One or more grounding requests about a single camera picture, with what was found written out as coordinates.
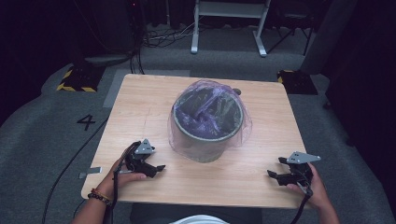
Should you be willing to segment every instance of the wooden table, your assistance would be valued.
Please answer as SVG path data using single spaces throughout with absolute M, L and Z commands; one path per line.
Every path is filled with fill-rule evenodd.
M 210 163 L 177 154 L 169 145 L 167 121 L 177 97 L 195 77 L 127 75 L 111 111 L 92 167 L 81 191 L 87 198 L 132 142 L 147 138 L 156 153 L 147 163 L 165 169 L 154 178 L 132 182 L 119 191 L 121 202 L 205 204 L 248 207 L 298 207 L 301 195 L 280 187 L 266 170 L 289 173 L 278 162 L 293 151 L 305 152 L 290 102 L 282 84 L 212 79 L 242 91 L 253 127 L 242 147 L 228 148 Z

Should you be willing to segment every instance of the bucket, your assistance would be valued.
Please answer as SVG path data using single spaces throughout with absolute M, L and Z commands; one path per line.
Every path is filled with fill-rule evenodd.
M 241 129 L 244 109 L 231 87 L 201 80 L 180 94 L 169 119 L 174 151 L 194 161 L 211 162 Z

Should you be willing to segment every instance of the number 4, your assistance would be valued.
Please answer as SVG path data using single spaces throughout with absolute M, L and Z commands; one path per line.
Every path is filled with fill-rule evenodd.
M 77 123 L 85 123 L 85 130 L 84 131 L 87 131 L 88 127 L 90 127 L 90 124 L 95 123 L 95 121 L 92 121 L 92 115 L 87 115 L 84 118 L 79 119 L 77 121 Z

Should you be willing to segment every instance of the person's arm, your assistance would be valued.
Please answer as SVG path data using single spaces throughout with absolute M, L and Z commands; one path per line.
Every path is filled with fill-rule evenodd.
M 110 171 L 108 172 L 107 176 L 102 180 L 102 182 L 98 185 L 96 190 L 100 192 L 103 196 L 107 197 L 108 199 L 113 199 L 113 171 L 116 169 L 120 160 L 117 160 L 113 167 L 111 167 Z M 119 180 L 119 188 L 122 188 L 127 183 L 131 181 L 136 181 L 139 179 L 144 179 L 146 176 L 140 173 L 129 173 L 129 174 L 122 174 L 118 175 Z M 90 198 L 78 215 L 73 219 L 72 224 L 102 224 L 103 219 L 105 216 L 106 211 L 106 204 L 101 200 Z
M 311 189 L 314 192 L 309 202 L 318 210 L 319 223 L 320 224 L 339 224 L 340 220 L 337 213 L 332 206 L 329 196 L 327 195 L 326 189 L 324 188 L 323 182 L 320 179 L 317 169 L 310 163 L 312 177 Z M 287 187 L 296 192 L 303 193 L 303 191 L 293 184 L 288 184 Z

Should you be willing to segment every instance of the plastic bag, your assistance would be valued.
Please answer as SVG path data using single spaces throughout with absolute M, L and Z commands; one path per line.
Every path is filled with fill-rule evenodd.
M 235 90 L 202 79 L 192 83 L 173 104 L 169 144 L 191 160 L 211 162 L 227 147 L 241 147 L 251 128 L 251 118 Z

